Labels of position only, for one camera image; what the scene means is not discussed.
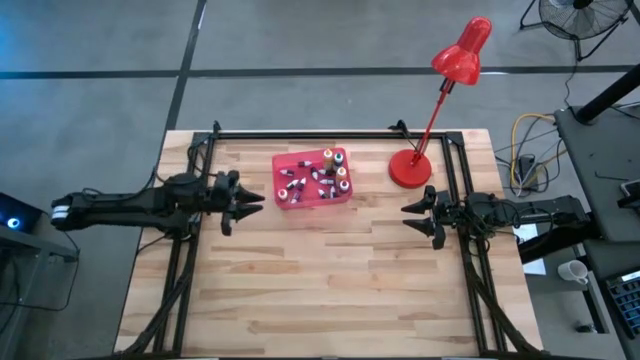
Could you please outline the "black floor fan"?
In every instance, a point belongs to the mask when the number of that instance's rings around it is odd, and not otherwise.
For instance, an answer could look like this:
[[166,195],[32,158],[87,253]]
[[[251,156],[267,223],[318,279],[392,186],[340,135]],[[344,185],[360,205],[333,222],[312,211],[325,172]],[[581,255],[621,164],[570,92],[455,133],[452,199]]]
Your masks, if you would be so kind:
[[633,0],[531,0],[519,29],[545,28],[571,41],[581,62],[598,50],[628,20]]

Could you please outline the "white paper sheet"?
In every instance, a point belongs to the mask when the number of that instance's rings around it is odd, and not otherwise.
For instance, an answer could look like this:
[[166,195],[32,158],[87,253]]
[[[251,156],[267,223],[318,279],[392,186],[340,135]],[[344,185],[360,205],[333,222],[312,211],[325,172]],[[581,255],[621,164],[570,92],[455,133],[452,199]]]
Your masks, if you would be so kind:
[[[536,224],[520,225],[519,227],[513,227],[512,230],[518,245],[521,245],[538,235],[538,228]],[[543,259],[524,263],[523,270],[526,275],[546,275],[546,267]]]

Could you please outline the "red desk lamp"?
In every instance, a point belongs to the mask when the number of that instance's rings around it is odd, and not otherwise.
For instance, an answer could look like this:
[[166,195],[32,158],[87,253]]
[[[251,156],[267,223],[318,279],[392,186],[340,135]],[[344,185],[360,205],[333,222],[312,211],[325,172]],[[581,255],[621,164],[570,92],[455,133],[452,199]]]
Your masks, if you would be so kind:
[[480,72],[480,52],[492,32],[489,18],[476,16],[469,20],[458,40],[438,52],[431,61],[431,67],[444,78],[433,113],[425,127],[425,132],[413,150],[396,152],[389,162],[391,179],[403,188],[418,188],[425,185],[432,175],[432,165],[426,155],[429,136],[442,105],[457,84],[474,86]]

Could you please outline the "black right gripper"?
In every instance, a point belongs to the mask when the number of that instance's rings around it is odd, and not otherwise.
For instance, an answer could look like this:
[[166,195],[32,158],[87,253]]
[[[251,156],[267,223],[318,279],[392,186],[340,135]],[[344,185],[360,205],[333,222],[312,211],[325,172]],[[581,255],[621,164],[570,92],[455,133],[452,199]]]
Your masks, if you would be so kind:
[[445,201],[452,199],[448,191],[437,191],[432,185],[428,185],[425,188],[424,195],[425,198],[402,207],[401,211],[406,213],[425,213],[430,210],[430,217],[406,219],[402,223],[426,236],[432,236],[433,249],[440,250],[444,247],[446,241],[445,225],[440,223],[440,217],[443,214],[442,205]]

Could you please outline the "black device with blue light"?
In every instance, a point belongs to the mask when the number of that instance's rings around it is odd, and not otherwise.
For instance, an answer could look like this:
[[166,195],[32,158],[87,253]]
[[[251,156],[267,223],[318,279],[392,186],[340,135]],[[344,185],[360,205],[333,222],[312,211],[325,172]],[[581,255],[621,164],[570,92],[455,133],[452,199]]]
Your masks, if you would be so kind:
[[32,234],[43,211],[0,192],[0,226]]

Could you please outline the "black aluminium table frame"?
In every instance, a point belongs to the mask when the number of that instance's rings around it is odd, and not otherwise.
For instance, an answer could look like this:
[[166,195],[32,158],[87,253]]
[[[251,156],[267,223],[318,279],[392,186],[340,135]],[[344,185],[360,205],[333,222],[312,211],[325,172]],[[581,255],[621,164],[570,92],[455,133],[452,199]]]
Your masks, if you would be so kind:
[[[191,290],[152,349],[185,357],[474,356],[476,326],[455,232],[434,250],[405,225],[421,197],[396,186],[388,161],[407,143],[389,131],[225,131],[213,169],[240,172],[263,209],[235,224],[203,220]],[[355,185],[346,202],[283,210],[276,154],[341,147]]]

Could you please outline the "computer keyboard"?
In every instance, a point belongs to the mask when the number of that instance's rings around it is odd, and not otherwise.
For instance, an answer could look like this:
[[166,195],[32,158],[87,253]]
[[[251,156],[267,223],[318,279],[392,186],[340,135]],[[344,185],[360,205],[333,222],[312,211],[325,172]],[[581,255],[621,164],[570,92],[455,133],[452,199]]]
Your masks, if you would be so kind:
[[605,286],[623,331],[630,339],[640,336],[640,268],[610,277]]

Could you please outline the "pink translucent plastic bin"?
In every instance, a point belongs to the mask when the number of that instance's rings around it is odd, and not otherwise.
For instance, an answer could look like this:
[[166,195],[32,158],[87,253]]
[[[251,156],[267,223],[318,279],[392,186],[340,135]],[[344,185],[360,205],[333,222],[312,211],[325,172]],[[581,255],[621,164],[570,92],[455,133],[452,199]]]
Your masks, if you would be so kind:
[[[319,173],[318,181],[314,180],[311,176],[311,167],[315,167],[318,171],[324,169],[323,166],[323,152],[325,149],[331,149],[333,152],[333,157],[336,153],[342,153],[344,155],[344,162],[341,167],[345,167],[348,175],[345,180],[350,183],[350,189],[348,192],[343,193],[340,191],[339,183],[336,180],[336,168],[333,163],[333,169],[331,171],[331,175],[321,175]],[[283,210],[292,210],[292,209],[301,209],[301,208],[309,208],[309,207],[319,207],[319,206],[328,206],[328,205],[336,205],[340,203],[345,203],[351,199],[354,189],[353,182],[350,175],[349,164],[347,160],[346,150],[341,147],[334,148],[325,148],[320,150],[312,150],[312,151],[303,151],[303,152],[294,152],[294,153],[285,153],[285,154],[277,154],[272,157],[272,173],[273,173],[273,189],[274,189],[274,199],[277,205]],[[308,167],[298,167],[298,162],[300,161],[311,161],[311,166]],[[284,176],[279,173],[282,169],[290,169],[295,172],[293,177]],[[301,180],[303,177],[306,178],[306,184],[302,191],[298,190],[296,187],[287,190],[286,185],[294,179]],[[335,179],[335,185],[323,185],[319,181],[321,179],[330,178]],[[335,186],[336,195],[335,198],[330,198],[330,188],[331,186]],[[288,199],[285,201],[281,201],[277,192],[280,189],[286,189],[288,191]],[[320,198],[318,194],[318,189],[324,190],[329,197],[326,199]],[[301,194],[300,201],[291,204],[290,200],[294,193],[299,192]]]

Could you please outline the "white mug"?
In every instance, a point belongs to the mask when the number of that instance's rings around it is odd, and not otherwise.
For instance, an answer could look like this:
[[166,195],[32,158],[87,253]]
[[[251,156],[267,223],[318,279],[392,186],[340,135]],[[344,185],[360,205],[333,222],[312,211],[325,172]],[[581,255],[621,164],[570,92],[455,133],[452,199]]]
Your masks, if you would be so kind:
[[557,267],[559,277],[565,281],[576,282],[580,285],[589,283],[587,266],[579,260],[571,260]]

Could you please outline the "black power strip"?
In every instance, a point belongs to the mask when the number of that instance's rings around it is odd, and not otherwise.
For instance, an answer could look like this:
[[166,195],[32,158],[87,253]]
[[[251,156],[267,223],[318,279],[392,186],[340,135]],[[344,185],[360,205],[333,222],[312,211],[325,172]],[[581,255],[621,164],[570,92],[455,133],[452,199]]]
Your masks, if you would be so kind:
[[516,173],[521,180],[530,175],[536,164],[536,157],[533,154],[521,155],[516,160]]

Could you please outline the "black pole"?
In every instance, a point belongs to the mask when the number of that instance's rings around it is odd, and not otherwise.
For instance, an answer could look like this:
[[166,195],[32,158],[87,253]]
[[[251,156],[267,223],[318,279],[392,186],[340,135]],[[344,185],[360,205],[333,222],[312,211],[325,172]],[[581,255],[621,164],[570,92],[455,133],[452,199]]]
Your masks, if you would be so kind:
[[640,87],[640,63],[635,65],[589,103],[579,108],[574,114],[574,117],[579,123],[590,125],[606,109],[612,107],[618,100],[638,87]]

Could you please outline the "black equipment stand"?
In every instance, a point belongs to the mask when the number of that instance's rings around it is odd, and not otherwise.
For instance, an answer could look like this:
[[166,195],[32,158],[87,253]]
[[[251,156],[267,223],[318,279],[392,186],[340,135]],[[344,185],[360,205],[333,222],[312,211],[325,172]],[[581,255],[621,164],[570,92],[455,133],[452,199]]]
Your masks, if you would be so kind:
[[16,275],[18,287],[16,288],[16,300],[2,302],[12,308],[7,322],[0,326],[0,360],[12,360],[15,355],[19,338],[26,328],[26,319],[30,310],[42,310],[58,312],[66,306],[54,307],[30,304],[31,298],[36,294],[36,287],[43,281],[49,258],[57,256],[65,262],[77,262],[79,248],[72,241],[72,245],[59,245],[54,242],[41,239],[35,235],[0,227],[0,242],[4,241],[18,251],[25,252],[26,256],[33,257],[33,265],[25,276]]

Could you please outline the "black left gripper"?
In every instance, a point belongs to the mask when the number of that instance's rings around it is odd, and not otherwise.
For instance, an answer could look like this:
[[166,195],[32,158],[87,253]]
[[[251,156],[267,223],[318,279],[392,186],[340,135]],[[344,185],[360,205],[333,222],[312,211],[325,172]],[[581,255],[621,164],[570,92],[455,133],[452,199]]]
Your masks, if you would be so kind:
[[224,212],[221,213],[221,231],[225,236],[230,236],[232,233],[231,221],[240,221],[241,219],[257,213],[263,209],[262,205],[257,204],[236,204],[239,203],[256,203],[265,200],[265,197],[254,192],[245,189],[239,181],[239,172],[237,170],[230,170],[228,173],[222,171],[216,175],[214,186],[227,185],[233,187],[235,190],[233,202]]

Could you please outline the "dark grey side desk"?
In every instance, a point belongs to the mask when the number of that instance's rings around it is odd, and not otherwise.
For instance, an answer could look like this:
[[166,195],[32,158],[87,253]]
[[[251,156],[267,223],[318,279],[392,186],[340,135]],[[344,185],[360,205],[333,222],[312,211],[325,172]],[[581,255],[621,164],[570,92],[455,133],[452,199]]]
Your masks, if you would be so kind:
[[603,237],[640,242],[640,213],[618,206],[621,185],[640,180],[640,120],[611,109],[589,125],[569,110],[554,117]]

